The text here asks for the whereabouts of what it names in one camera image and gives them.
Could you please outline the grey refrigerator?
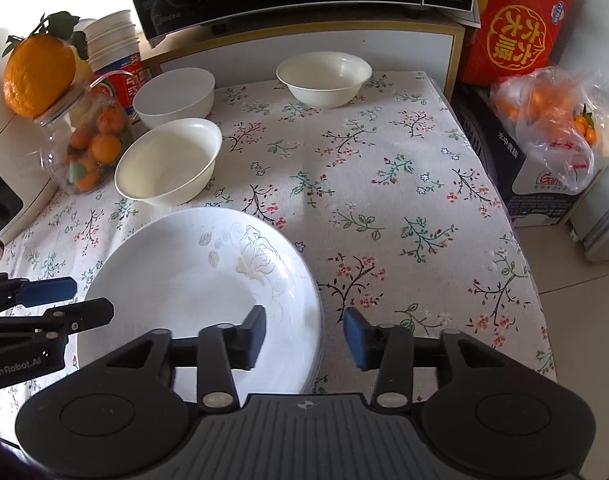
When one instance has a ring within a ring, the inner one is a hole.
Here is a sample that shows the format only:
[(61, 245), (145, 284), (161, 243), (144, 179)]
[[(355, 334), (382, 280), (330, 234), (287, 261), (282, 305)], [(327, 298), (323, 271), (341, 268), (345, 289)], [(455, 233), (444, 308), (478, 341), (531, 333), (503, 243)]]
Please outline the grey refrigerator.
[(570, 223), (590, 262), (609, 260), (609, 166), (577, 202)]

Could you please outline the red gift box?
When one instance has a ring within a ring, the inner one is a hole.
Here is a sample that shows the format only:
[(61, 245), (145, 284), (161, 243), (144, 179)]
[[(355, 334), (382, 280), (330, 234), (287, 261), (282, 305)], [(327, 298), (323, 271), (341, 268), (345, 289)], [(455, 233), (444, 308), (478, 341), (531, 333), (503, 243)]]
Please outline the red gift box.
[(544, 67), (572, 0), (478, 0), (480, 27), (461, 54), (458, 79), (487, 87)]

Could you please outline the dark cardboard box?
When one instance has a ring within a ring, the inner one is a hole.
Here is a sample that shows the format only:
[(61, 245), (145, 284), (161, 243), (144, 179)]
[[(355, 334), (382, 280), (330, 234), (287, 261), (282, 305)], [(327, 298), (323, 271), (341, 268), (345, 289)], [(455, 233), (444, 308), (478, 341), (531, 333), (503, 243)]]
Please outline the dark cardboard box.
[(566, 186), (543, 162), (525, 154), (507, 133), (483, 88), (457, 84), (451, 105), (487, 175), (495, 184), (515, 226), (554, 226), (562, 222), (585, 188), (597, 176), (587, 161), (575, 156), (571, 180)]

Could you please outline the white Changhong air fryer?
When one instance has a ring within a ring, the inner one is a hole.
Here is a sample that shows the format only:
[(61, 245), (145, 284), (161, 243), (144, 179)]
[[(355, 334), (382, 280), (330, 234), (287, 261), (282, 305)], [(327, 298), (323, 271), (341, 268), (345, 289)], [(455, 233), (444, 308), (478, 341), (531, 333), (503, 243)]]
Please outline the white Changhong air fryer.
[(2, 78), (8, 30), (0, 28), (0, 261), (4, 247), (31, 226), (58, 190), (41, 166), (42, 130), (6, 105)]

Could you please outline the plain white plate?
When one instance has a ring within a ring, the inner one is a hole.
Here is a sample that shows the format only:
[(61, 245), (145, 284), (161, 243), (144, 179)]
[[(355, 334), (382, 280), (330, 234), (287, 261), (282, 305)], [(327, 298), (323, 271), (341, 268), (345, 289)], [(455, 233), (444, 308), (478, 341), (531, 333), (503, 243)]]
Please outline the plain white plate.
[(226, 208), (170, 214), (127, 238), (96, 274), (86, 296), (106, 298), (114, 317), (78, 337), (88, 365), (154, 328), (175, 338), (214, 324), (240, 324), (265, 309), (268, 329), (256, 365), (237, 370), (250, 393), (305, 393), (321, 361), (321, 300), (300, 252), (277, 229)]

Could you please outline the white bowl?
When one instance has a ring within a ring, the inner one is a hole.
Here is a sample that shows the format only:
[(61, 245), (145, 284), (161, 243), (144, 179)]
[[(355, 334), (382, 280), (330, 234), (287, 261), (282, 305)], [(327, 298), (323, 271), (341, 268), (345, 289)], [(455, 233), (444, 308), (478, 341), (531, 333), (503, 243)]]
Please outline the white bowl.
[(149, 128), (183, 118), (206, 118), (212, 110), (216, 78), (197, 67), (177, 68), (152, 78), (137, 91), (133, 107)]

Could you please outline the cream bowl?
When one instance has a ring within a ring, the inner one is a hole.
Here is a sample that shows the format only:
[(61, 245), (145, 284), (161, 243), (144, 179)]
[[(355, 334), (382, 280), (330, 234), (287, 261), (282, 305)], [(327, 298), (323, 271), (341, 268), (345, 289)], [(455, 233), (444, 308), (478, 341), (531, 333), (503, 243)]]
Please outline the cream bowl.
[(172, 120), (152, 128), (123, 154), (114, 186), (128, 200), (174, 207), (209, 183), (222, 148), (221, 129), (201, 118)]
[(356, 55), (315, 51), (286, 58), (276, 77), (301, 103), (336, 108), (349, 103), (373, 75), (371, 66)]

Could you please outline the white cabinet with gold trim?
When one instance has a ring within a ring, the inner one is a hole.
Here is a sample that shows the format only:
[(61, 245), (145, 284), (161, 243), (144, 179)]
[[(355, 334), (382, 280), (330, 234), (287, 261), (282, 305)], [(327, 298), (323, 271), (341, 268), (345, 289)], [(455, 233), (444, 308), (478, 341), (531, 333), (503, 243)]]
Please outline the white cabinet with gold trim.
[(325, 20), (293, 25), (269, 25), (213, 36), (187, 29), (141, 48), (145, 70), (157, 76), (181, 67), (199, 67), (216, 76), (219, 87), (276, 77), (281, 62), (314, 51), (338, 51), (365, 60), (376, 73), (428, 74), (446, 96), (453, 92), (465, 29), (442, 20)]

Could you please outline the glass jar with tangerines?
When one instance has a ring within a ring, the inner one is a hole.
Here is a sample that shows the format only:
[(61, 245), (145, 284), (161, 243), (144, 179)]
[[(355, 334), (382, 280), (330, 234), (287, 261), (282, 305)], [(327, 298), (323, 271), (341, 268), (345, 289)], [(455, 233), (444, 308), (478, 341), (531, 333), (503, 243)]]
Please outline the glass jar with tangerines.
[(89, 193), (112, 178), (135, 140), (132, 119), (111, 89), (111, 70), (90, 84), (77, 82), (34, 122), (41, 128), (42, 168), (63, 190)]

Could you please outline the floral tablecloth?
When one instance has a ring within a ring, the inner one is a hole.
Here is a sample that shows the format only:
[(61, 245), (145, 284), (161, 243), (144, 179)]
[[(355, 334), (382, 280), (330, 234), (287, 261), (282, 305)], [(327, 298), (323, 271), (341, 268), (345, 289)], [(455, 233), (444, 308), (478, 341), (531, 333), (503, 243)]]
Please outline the floral tablecloth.
[(501, 195), (423, 73), (378, 74), (319, 110), (275, 81), (216, 91), (221, 154), (197, 204), (282, 232), (321, 292), (316, 393), (366, 390), (340, 344), (347, 308), (420, 337), (456, 328), (554, 378), (527, 259)]

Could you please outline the stack of paper cups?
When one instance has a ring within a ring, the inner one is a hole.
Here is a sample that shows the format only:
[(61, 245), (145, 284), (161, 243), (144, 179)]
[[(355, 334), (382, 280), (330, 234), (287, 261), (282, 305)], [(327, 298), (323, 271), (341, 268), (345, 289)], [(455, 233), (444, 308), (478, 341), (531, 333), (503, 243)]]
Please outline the stack of paper cups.
[(140, 118), (133, 101), (147, 81), (147, 74), (131, 11), (118, 11), (91, 21), (82, 32), (88, 40), (88, 63), (94, 77), (108, 74), (97, 90), (116, 98), (136, 124)]

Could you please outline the plastic bag of oranges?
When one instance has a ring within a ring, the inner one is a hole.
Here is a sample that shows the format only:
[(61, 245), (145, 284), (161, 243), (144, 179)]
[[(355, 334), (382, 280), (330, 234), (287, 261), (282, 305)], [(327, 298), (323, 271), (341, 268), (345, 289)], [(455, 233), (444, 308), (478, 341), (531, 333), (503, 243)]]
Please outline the plastic bag of oranges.
[(582, 192), (609, 165), (609, 79), (599, 70), (539, 68), (493, 84), (491, 107), (528, 157)]

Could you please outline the large orange on jar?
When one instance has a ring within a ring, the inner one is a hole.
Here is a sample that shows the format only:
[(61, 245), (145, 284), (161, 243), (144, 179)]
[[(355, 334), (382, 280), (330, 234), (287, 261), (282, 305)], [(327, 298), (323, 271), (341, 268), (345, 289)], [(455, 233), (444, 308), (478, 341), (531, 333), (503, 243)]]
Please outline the large orange on jar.
[(10, 35), (2, 58), (6, 105), (17, 115), (34, 119), (45, 113), (76, 82), (93, 72), (88, 40), (77, 29), (80, 18), (59, 11), (44, 15), (26, 38)]

